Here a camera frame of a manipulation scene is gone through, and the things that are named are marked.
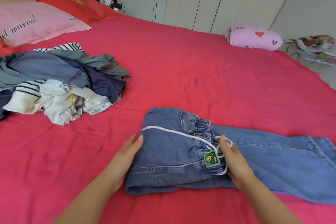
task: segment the forearm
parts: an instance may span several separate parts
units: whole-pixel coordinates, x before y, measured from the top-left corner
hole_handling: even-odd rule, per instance
[[[260,180],[254,177],[243,186],[243,193],[260,224],[303,224]]]
[[[98,223],[112,193],[112,181],[103,171],[68,205],[54,224]]]

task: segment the green-gray garment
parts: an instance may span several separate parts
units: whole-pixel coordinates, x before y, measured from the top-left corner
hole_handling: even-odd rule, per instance
[[[126,69],[118,65],[114,56],[106,53],[97,57],[97,56],[90,56],[89,54],[81,50],[72,51],[72,50],[54,49],[54,50],[48,50],[46,52],[58,56],[67,57],[72,60],[77,60],[83,64],[95,67],[100,72],[112,76],[112,78],[114,79],[121,80],[122,78],[131,77],[131,75],[126,71]]]
[[[41,79],[30,77],[26,74],[20,73],[7,67],[7,64],[14,60],[16,57],[17,54],[15,53],[0,57],[0,88],[10,88],[25,81]]]

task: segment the white drawstring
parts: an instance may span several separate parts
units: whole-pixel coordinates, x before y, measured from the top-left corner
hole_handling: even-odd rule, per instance
[[[156,129],[160,129],[162,131],[179,134],[179,135],[185,136],[185,137],[194,138],[196,140],[199,140],[199,141],[204,142],[205,144],[207,144],[208,145],[207,148],[209,150],[211,150],[211,148],[212,148],[215,151],[217,158],[224,158],[224,155],[218,156],[219,144],[217,145],[217,147],[215,147],[212,143],[208,142],[207,140],[205,140],[203,138],[196,137],[196,136],[191,136],[191,135],[179,132],[179,131],[175,131],[175,130],[171,130],[171,129],[166,129],[166,128],[163,128],[163,127],[160,127],[160,126],[147,126],[147,127],[143,128],[143,129],[141,129],[141,131],[145,131],[145,130],[147,130],[149,128],[156,128]],[[229,138],[225,138],[225,139],[226,139],[226,143],[228,144],[229,148],[231,149],[231,147],[233,145],[233,142]],[[216,174],[216,175],[223,175],[223,174],[226,173],[226,171],[227,171],[227,165],[225,165],[225,168],[224,168],[224,170],[223,170],[222,173],[219,173],[219,174]]]

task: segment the red heart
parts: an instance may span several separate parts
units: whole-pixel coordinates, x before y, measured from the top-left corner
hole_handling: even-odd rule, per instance
[[[255,34],[258,35],[259,37],[262,37],[265,33],[264,32],[257,32],[257,31],[255,31]]]

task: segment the blue denim jeans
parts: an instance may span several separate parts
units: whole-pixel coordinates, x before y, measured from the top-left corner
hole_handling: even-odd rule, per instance
[[[208,140],[225,135],[246,158],[254,174],[272,191],[308,201],[336,204],[336,148],[327,138],[284,137],[273,133],[211,125],[209,120],[176,108],[153,108],[143,128],[159,126]],[[144,143],[126,180],[126,192],[142,195],[180,188],[234,187],[225,166],[208,167],[210,150],[199,140],[159,129],[141,132]]]

